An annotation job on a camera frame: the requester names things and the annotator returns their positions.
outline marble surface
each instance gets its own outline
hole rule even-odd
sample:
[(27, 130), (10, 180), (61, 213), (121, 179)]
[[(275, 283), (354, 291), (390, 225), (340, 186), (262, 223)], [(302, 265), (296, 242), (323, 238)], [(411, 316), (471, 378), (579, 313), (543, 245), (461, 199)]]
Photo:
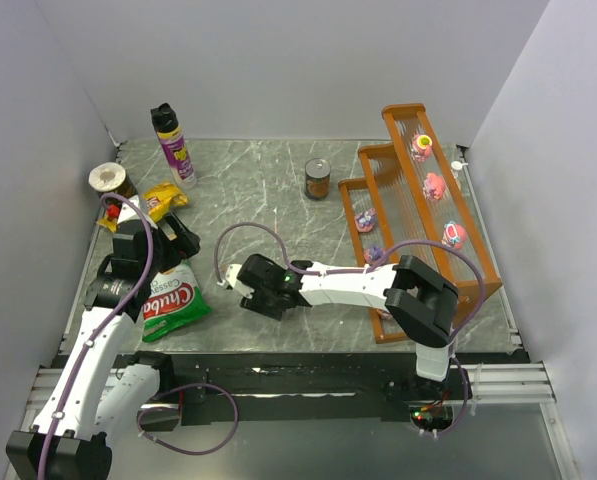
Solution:
[[(194, 140), (189, 151), (198, 172), (198, 184), (189, 190), (190, 205), (176, 210), (183, 222), (201, 238), (201, 252), (191, 265), (213, 308), (210, 315), (154, 343), (143, 343), (142, 322), (132, 331), (122, 352), (136, 349), (167, 352), (369, 352), (413, 351), (411, 341), (377, 345), (368, 310), (362, 307), (327, 305), (296, 308), (278, 322), (239, 307), (235, 292), (216, 285), (213, 247), (218, 235), (240, 221), (255, 221), (273, 228), (286, 242), (292, 259), (317, 260), (330, 265), (355, 265), (350, 234), (337, 184), (362, 176), (356, 156), (359, 147), (378, 142), (359, 141), (229, 141)], [(450, 160), (455, 149), (446, 148)], [(314, 157), (332, 166), (329, 196), (322, 201), (305, 197), (304, 164)], [(171, 180), (167, 162), (155, 140), (122, 145), (118, 160), (127, 169), (139, 192)], [(462, 181), (470, 207), (471, 192)], [(368, 195), (352, 198), (354, 209), (368, 208)], [(102, 258), (111, 251), (111, 234), (101, 229), (84, 285), (95, 277)], [(248, 255), (262, 253), (282, 263), (273, 238), (250, 227), (230, 233), (221, 246), (221, 264), (242, 263)], [(70, 351), (77, 336), (84, 291), (70, 322), (61, 349)], [(387, 331), (397, 331), (387, 325)], [(458, 350), (511, 352), (509, 325), (501, 294), (494, 294), (476, 318), (463, 330)]]

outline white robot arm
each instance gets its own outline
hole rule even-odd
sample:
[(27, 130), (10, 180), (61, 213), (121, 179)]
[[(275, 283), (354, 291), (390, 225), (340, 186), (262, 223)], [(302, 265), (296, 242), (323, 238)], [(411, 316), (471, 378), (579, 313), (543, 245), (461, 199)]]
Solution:
[[(137, 195), (130, 201), (140, 208)], [(151, 280), (156, 273), (175, 267), (200, 250), (198, 236), (174, 215), (164, 217), (176, 234), (173, 239), (148, 216), (146, 219), (147, 224), (123, 204), (113, 235), (113, 253), (102, 261), (96, 279), (87, 288), (78, 340), (58, 384), (31, 431), (15, 431), (7, 442), (7, 456), (21, 480), (35, 480), (41, 464), (46, 478), (107, 478), (111, 446), (118, 435), (135, 424), (143, 404), (174, 386), (168, 355), (137, 352), (122, 381), (101, 401), (116, 355), (150, 296)], [(149, 270), (146, 226), (150, 227), (153, 247)], [(134, 289), (135, 295), (128, 298)], [(41, 461), (47, 441), (49, 448)]]
[(357, 268), (345, 273), (344, 268), (310, 261), (292, 265), (304, 273), (254, 254), (242, 265), (227, 267), (225, 284), (243, 296), (243, 308), (277, 320), (288, 308), (327, 303), (386, 310), (416, 342), (417, 375), (434, 382), (445, 380), (451, 322), (458, 304), (458, 289), (446, 278), (411, 255), (370, 273), (358, 273)]

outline purple spray can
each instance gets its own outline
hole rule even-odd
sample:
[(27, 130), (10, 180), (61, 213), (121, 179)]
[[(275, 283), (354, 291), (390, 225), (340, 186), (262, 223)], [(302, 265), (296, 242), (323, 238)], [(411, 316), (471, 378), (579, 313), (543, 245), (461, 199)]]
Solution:
[(151, 110), (151, 123), (165, 152), (174, 181), (180, 188), (193, 187), (196, 184), (196, 172), (178, 125), (176, 112), (168, 103), (163, 103)]

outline snack bag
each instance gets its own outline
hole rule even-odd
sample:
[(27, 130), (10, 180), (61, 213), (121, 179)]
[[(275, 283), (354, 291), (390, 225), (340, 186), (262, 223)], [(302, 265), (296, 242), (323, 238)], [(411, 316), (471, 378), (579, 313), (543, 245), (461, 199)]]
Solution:
[(171, 207), (181, 207), (189, 203), (187, 195), (169, 182), (162, 182), (150, 188), (143, 197), (147, 200), (149, 216), (156, 223), (162, 220), (162, 217), (169, 212)]
[(143, 342), (153, 342), (211, 312), (191, 267), (183, 261), (151, 282), (151, 296), (142, 308)]
[[(150, 188), (143, 197), (149, 207), (149, 216), (156, 223), (162, 220), (165, 213), (169, 212), (172, 207), (181, 207), (189, 203), (187, 195), (170, 182), (162, 182)], [(96, 223), (115, 232), (119, 213), (120, 209), (112, 205)]]

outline dish rack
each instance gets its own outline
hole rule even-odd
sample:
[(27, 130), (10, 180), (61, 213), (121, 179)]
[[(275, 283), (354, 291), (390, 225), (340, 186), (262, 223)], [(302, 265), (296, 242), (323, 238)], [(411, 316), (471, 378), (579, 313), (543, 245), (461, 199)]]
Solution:
[[(486, 298), (502, 286), (489, 251), (469, 212), (452, 174), (449, 162), (427, 118), (422, 104), (390, 105), (382, 111), (392, 142), (358, 150), (364, 178), (343, 180), (338, 184), (345, 208), (351, 240), (359, 266), (365, 264), (363, 252), (371, 245), (385, 250), (409, 239), (440, 242), (445, 224), (455, 221), (467, 230), (468, 239), (461, 249), (483, 274)], [(432, 141), (432, 155), (424, 162), (412, 159), (415, 135), (427, 135)], [(447, 190), (443, 198), (430, 202), (423, 194), (423, 181), (428, 173), (443, 177)], [(359, 233), (354, 215), (376, 209), (376, 225), (370, 233)], [(393, 253), (389, 259), (398, 263), (400, 255), (410, 253), (425, 261), (453, 282), (459, 290), (454, 326), (459, 325), (478, 301), (478, 283), (473, 272), (459, 258), (440, 248), (411, 246)], [(407, 339), (393, 319), (381, 318), (370, 309), (377, 343)]]

